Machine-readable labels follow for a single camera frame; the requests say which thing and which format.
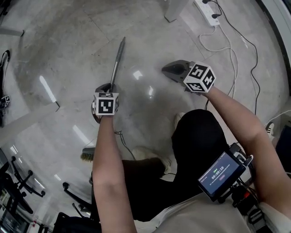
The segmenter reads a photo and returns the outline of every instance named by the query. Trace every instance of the caster wheel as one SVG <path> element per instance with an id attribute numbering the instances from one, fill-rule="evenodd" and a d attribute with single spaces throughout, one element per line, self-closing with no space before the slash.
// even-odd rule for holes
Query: caster wheel
<path id="1" fill-rule="evenodd" d="M 68 189 L 68 188 L 69 188 L 69 184 L 68 184 L 67 182 L 64 182 L 64 183 L 63 183 L 63 188 L 64 188 L 64 189 Z"/>

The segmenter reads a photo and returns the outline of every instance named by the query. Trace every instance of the black pants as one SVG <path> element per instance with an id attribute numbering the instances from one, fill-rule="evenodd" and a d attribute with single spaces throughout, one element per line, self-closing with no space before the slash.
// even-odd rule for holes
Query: black pants
<path id="1" fill-rule="evenodd" d="M 186 113 L 179 121 L 172 147 L 178 165 L 173 182 L 160 179 L 165 167 L 158 158 L 123 161 L 135 220 L 150 221 L 163 209 L 201 193 L 197 179 L 228 145 L 212 113 L 198 109 Z"/>

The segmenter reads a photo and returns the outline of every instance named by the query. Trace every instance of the gray t-shirt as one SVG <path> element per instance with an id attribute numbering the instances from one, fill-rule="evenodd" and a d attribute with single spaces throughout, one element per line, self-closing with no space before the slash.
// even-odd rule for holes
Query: gray t-shirt
<path id="1" fill-rule="evenodd" d="M 165 209 L 154 233 L 251 233 L 246 217 L 232 206 L 212 202 L 204 193 Z M 291 220 L 266 203 L 260 203 L 268 227 L 275 233 L 291 233 Z"/>

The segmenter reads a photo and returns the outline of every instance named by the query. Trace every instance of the white power strip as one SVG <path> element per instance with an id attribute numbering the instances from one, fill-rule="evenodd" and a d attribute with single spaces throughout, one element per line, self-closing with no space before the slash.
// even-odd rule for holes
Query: white power strip
<path id="1" fill-rule="evenodd" d="M 208 3 L 205 4 L 202 2 L 202 0 L 194 0 L 194 2 L 210 26 L 219 25 L 218 19 L 212 18 L 212 15 L 214 14 L 214 12 L 211 9 L 211 7 L 208 5 Z"/>

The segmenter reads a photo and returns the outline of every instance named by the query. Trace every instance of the sneaker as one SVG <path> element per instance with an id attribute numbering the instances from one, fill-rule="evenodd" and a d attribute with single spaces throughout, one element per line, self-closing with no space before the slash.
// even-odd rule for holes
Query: sneaker
<path id="1" fill-rule="evenodd" d="M 274 127 L 275 127 L 275 124 L 273 122 L 270 122 L 266 126 L 266 131 L 270 138 L 274 135 Z"/>
<path id="2" fill-rule="evenodd" d="M 180 112 L 175 116 L 175 120 L 174 120 L 174 128 L 177 128 L 177 125 L 179 123 L 179 121 L 181 120 L 181 118 L 185 115 L 184 112 Z"/>
<path id="3" fill-rule="evenodd" d="M 168 174 L 171 172 L 171 161 L 168 158 L 158 156 L 157 154 L 155 154 L 153 151 L 146 147 L 135 147 L 132 150 L 132 154 L 136 160 L 159 158 L 163 165 L 165 166 L 164 174 Z"/>

